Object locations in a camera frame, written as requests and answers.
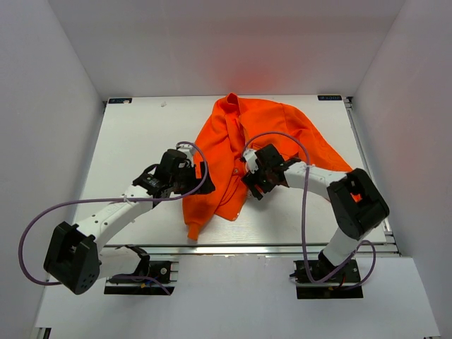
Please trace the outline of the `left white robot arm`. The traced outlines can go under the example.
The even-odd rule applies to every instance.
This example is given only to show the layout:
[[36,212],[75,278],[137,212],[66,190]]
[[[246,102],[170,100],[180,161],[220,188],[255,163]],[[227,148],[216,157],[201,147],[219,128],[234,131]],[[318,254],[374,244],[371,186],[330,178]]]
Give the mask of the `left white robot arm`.
[[136,245],[109,248],[107,243],[159,203],[214,192],[206,158],[196,164],[193,145],[164,152],[161,161],[143,170],[119,198],[74,224],[53,231],[44,269],[75,295],[102,278],[150,280],[150,254]]

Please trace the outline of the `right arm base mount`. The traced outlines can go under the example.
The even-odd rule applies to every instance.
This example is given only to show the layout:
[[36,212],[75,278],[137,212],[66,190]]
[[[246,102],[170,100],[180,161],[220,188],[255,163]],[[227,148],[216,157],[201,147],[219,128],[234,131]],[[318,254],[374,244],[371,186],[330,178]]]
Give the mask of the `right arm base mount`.
[[354,287],[361,281],[356,260],[352,259],[339,273],[323,283],[312,283],[305,272],[303,260],[294,261],[294,272],[289,279],[295,284],[298,300],[363,299],[362,287]]

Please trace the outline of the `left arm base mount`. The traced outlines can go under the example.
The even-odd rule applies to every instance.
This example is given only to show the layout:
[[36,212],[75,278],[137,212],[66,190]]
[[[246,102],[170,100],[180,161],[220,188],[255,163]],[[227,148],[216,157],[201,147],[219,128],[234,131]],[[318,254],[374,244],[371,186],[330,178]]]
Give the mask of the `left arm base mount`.
[[134,245],[105,247],[99,254],[99,279],[105,278],[106,295],[170,295],[179,263],[151,258]]

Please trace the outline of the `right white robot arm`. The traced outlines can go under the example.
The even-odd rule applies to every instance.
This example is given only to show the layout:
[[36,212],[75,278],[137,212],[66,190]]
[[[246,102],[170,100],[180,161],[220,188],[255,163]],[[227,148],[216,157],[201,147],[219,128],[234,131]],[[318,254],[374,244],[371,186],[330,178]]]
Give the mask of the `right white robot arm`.
[[301,241],[307,244],[307,194],[326,199],[333,210],[337,229],[318,255],[315,268],[305,271],[312,282],[336,281],[345,272],[345,265],[358,250],[365,237],[377,228],[390,210],[383,196],[366,171],[350,172],[317,167],[309,159],[284,159],[272,144],[260,150],[247,148],[242,153],[246,174],[242,181],[254,198],[276,186],[303,191],[301,207]]

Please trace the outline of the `orange zip jacket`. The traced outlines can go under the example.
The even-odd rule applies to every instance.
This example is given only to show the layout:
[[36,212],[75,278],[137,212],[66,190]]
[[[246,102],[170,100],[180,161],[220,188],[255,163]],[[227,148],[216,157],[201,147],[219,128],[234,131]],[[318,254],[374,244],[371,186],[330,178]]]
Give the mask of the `orange zip jacket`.
[[182,202],[188,238],[196,241],[208,221],[218,215],[236,220],[244,205],[246,173],[240,160],[244,147],[255,150],[272,143],[285,160],[298,157],[326,170],[349,172],[351,166],[327,143],[299,109],[284,103],[238,97],[234,93],[216,101],[201,129],[195,163],[207,160],[215,190],[192,195]]

